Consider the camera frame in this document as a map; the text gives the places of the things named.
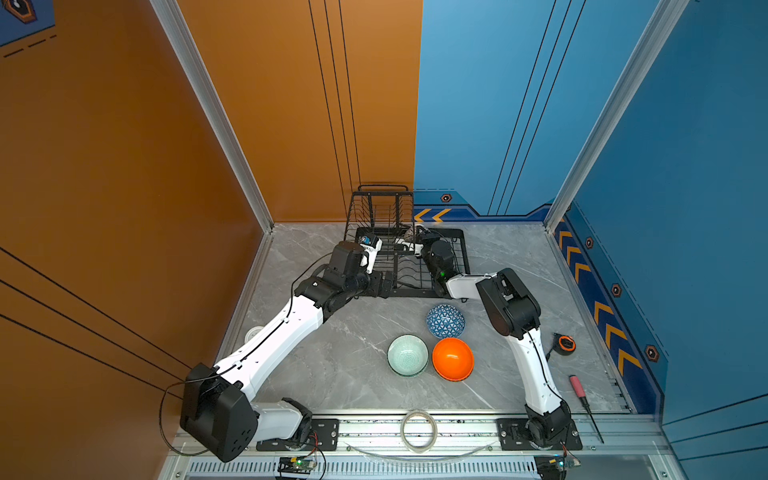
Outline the brown patterned bowl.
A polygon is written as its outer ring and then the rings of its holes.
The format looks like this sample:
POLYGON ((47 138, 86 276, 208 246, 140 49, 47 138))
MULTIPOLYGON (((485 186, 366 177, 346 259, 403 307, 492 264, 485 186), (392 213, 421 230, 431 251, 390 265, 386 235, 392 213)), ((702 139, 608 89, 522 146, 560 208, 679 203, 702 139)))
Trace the brown patterned bowl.
POLYGON ((411 226, 404 234, 402 239, 405 242, 420 243, 419 228, 417 226, 411 226))

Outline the blue triangle patterned bowl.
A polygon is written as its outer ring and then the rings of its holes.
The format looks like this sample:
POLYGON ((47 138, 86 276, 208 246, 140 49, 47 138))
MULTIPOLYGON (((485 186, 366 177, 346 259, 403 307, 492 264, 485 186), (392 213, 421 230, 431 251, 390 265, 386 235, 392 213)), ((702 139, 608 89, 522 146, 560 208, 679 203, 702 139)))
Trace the blue triangle patterned bowl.
POLYGON ((456 306, 439 304, 428 311, 426 326, 438 339, 459 338, 465 330, 466 320, 456 306))

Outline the green spiral bowl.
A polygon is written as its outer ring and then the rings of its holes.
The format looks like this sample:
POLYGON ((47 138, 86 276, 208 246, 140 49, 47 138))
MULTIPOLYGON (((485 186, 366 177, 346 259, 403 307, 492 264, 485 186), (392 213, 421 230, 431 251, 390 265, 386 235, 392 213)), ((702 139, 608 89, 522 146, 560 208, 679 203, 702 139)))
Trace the green spiral bowl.
POLYGON ((429 351, 421 338, 410 334, 400 335, 390 343, 387 361, 397 375, 414 377, 425 370, 429 351))

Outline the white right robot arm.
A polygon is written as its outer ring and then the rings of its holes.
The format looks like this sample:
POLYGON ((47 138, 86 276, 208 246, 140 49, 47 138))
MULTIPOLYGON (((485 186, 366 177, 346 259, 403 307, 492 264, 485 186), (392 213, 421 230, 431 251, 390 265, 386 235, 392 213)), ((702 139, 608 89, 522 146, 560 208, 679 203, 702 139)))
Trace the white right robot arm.
POLYGON ((574 432, 571 408, 559 393, 546 360, 540 304, 520 276, 511 268, 461 273, 451 243, 434 235, 421 241, 419 257, 439 296, 479 300, 495 331, 507 340, 525 389, 526 429, 532 445, 538 449, 564 447, 574 432))

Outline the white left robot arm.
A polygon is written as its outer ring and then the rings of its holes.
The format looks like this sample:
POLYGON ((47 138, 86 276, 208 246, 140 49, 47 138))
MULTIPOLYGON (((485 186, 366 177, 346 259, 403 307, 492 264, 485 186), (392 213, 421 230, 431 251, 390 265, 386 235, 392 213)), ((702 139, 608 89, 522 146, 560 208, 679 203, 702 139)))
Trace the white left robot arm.
POLYGON ((303 445, 311 429, 308 408, 290 398, 252 402, 305 337, 379 279, 374 265, 382 246, 372 234, 339 242, 327 263, 308 267, 286 305, 259 333, 214 366, 195 366, 183 382, 181 428, 222 462, 237 458, 253 441, 303 445))

